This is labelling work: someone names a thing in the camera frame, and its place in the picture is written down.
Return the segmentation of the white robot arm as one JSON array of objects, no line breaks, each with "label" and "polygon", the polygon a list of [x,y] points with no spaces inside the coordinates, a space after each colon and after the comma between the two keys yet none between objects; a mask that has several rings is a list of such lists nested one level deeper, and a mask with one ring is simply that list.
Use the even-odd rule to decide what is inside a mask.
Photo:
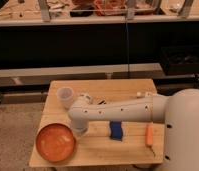
[{"label": "white robot arm", "polygon": [[93,105],[82,94],[68,116],[72,130],[78,133],[84,133],[90,121],[164,122],[163,171],[199,171],[199,89],[104,105]]}]

